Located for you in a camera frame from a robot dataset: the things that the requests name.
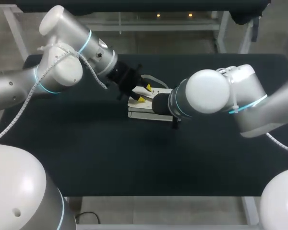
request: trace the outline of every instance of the dark table surface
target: dark table surface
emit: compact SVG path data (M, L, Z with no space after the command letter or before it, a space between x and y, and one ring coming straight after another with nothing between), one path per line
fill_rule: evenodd
M30 56L26 66L40 61ZM119 55L170 87L201 69L251 64L268 94L288 80L282 55ZM226 113L197 115L179 130L127 117L127 98L83 79L52 99L32 101L1 144L31 152L64 196L260 196L288 169L288 152L266 136L247 139ZM19 106L6 109L2 131ZM272 132L288 145L288 125Z
M47 12L62 5L74 15L92 12L190 12L230 11L234 21L244 24L260 16L271 0L0 0L16 4L23 12Z

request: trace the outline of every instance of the robotic arm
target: robotic arm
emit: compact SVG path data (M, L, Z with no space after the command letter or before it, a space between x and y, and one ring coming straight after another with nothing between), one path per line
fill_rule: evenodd
M46 14L39 31L47 40L40 64L25 70L0 72L0 110L23 102L34 84L66 51L72 52L53 66L35 90L34 97L57 94L78 83L83 74L80 56L105 89L106 85L98 77L116 83L122 95L144 101L132 91L138 84L150 90L149 83L141 77L138 69L118 61L112 48L62 6L55 6Z
M157 105L165 103L167 108L160 110ZM206 69L184 80L171 94L155 97L153 108L157 114L180 119L226 111L234 116L241 135L253 138L288 123L288 82L268 97L250 65Z

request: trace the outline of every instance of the white robotic arm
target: white robotic arm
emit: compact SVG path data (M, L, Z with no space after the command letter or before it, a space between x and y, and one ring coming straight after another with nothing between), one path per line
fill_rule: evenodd
M168 106L160 111L157 104ZM268 97L250 65L205 69L184 80L170 95L155 97L154 108L157 114L177 118L225 111L234 115L242 136L253 138L288 123L288 82Z

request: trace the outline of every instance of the white table leg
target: white table leg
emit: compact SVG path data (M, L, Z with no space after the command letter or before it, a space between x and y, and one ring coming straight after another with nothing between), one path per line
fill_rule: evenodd
M259 224L259 216L254 197L244 196L242 197L242 203L248 225L257 226Z
M226 53L226 48L224 45L224 37L225 37L228 19L229 19L229 12L224 11L222 20L221 20L220 30L216 37L216 47L219 53Z
M21 28L21 25L17 18L15 17L12 8L11 7L3 7L3 13L6 17L6 20L8 21L8 24L10 26L10 29L12 31L12 34L14 36L15 42L17 44L17 47L20 51L20 54L25 61L27 57L29 56L29 52L27 50L27 47L24 43L23 39L23 30Z
M244 34L244 38L240 44L239 54L247 54L250 50L252 43L252 30L253 30L253 21L249 22Z

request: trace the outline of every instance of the white cable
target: white cable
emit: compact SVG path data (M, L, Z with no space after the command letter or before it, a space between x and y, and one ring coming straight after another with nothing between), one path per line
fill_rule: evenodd
M93 77L95 78L95 80L98 82L98 84L104 88L105 90L107 90L107 86L101 82L101 80L98 78L97 74L95 73L95 71L93 70L93 68L91 67L90 63L88 63L88 61L86 60L86 58L79 53L79 57L81 58L81 60L84 62L84 64L88 67L88 69L90 70L90 72L92 73Z
M65 59L68 55L72 54L72 51L66 51L66 53L62 54L60 57L58 57L51 66L49 66L45 73L42 75L42 77L34 84L34 86L32 87L31 91L29 92L26 100L24 101L23 106L21 107L21 109L19 110L18 114L16 115L16 117L12 120L12 122L0 133L0 139L15 125L15 123L18 121L18 119L20 118L20 116L23 114L24 110L26 109L29 101L32 98L33 93L35 92L36 88L38 87L38 85L41 83L41 81L43 80L43 78L49 73L49 71L55 67L60 61L62 61L63 59Z
M287 147L286 145L280 143L278 140L276 140L271 134L266 133L266 135L267 135L274 143L276 143L279 147L281 147L281 148L283 148L283 149L285 149L285 150L288 151L288 147Z
M155 82L159 83L160 85L163 85L166 89L169 89L168 85L166 85L162 80L159 80L159 79L157 79L151 75L144 74L144 75L141 75L141 77L144 79L150 79L152 81L155 81Z

